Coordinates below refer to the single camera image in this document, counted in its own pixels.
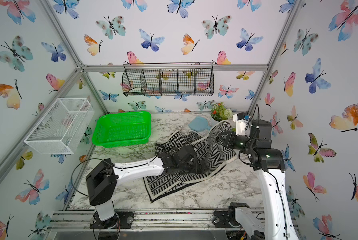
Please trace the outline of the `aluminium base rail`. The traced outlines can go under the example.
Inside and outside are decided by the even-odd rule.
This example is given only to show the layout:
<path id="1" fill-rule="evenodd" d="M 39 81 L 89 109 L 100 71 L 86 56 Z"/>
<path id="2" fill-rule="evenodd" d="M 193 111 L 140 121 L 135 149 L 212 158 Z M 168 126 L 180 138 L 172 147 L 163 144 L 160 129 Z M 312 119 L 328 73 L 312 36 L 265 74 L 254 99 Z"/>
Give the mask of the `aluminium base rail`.
<path id="1" fill-rule="evenodd" d="M 194 210 L 116 210 L 120 218 L 121 232 L 141 231 L 187 231 L 222 230 L 238 231 L 229 221 L 227 209 Z M 47 228 L 50 232 L 103 231 L 93 228 L 94 211 L 57 211 L 51 217 Z"/>

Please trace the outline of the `flower plant in white pot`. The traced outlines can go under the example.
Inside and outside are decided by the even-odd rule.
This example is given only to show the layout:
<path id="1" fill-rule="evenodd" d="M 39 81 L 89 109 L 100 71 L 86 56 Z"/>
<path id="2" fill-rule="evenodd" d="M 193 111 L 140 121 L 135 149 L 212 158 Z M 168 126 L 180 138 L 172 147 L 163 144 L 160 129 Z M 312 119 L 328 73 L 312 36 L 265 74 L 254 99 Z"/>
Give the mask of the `flower plant in white pot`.
<path id="1" fill-rule="evenodd" d="M 227 108 L 223 102 L 216 103 L 211 109 L 211 123 L 213 126 L 217 125 L 221 121 L 227 121 L 232 119 L 233 111 Z"/>

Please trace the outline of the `light blue plastic scoop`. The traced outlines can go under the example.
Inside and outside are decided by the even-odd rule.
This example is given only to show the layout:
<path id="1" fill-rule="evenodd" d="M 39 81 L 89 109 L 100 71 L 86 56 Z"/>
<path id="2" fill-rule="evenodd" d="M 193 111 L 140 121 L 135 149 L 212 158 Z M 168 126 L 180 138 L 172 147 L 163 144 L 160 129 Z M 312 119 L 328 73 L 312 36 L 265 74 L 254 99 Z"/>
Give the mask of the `light blue plastic scoop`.
<path id="1" fill-rule="evenodd" d="M 195 132 L 203 132 L 205 130 L 210 130 L 212 127 L 208 124 L 208 120 L 204 117 L 196 117 L 192 120 L 188 127 Z"/>

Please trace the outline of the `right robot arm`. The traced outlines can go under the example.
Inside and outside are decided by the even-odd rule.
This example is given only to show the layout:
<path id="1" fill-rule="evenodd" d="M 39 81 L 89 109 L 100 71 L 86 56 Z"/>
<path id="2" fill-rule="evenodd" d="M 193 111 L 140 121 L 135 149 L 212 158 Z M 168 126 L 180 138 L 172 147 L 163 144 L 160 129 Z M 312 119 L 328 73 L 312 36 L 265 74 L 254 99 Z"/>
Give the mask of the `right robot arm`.
<path id="1" fill-rule="evenodd" d="M 223 146 L 246 154 L 247 164 L 259 180 L 265 222 L 261 223 L 244 204 L 231 206 L 230 221 L 241 226 L 249 240 L 298 239 L 285 188 L 285 161 L 272 148 L 271 123 L 264 120 L 235 120 L 236 130 L 220 133 Z"/>

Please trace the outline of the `black white knitted scarf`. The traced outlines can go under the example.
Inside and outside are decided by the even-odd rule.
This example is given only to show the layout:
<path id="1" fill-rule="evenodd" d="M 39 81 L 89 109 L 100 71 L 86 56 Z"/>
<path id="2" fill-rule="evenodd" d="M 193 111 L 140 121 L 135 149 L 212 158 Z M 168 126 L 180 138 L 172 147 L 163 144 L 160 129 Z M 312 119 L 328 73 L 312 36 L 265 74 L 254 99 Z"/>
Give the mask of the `black white knitted scarf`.
<path id="1" fill-rule="evenodd" d="M 155 155 L 162 158 L 164 171 L 144 178 L 150 201 L 205 181 L 237 159 L 235 150 L 224 147 L 219 137 L 230 130 L 230 122 L 221 121 L 205 137 L 195 131 L 187 135 L 175 131 L 166 142 L 157 143 Z"/>

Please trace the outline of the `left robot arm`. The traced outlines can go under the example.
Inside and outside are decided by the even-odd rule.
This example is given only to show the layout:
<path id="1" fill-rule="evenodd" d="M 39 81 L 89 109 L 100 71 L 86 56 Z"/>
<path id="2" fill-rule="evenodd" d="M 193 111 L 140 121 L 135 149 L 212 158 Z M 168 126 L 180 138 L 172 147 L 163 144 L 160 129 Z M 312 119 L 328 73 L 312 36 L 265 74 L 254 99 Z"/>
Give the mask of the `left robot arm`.
<path id="1" fill-rule="evenodd" d="M 149 176 L 203 173 L 205 167 L 196 152 L 193 145 L 186 145 L 138 162 L 101 160 L 86 177 L 89 202 L 96 210 L 91 228 L 120 230 L 121 218 L 112 200 L 117 185 Z"/>

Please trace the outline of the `green plastic basket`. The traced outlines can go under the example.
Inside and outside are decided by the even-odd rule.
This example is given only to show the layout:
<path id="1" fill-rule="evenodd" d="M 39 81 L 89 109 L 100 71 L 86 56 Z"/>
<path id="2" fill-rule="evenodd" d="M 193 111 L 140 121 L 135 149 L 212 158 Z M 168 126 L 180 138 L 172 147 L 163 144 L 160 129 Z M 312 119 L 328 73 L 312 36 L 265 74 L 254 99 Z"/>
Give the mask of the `green plastic basket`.
<path id="1" fill-rule="evenodd" d="M 92 143 L 104 148 L 143 145 L 152 134 L 152 115 L 149 112 L 108 114 L 100 117 Z"/>

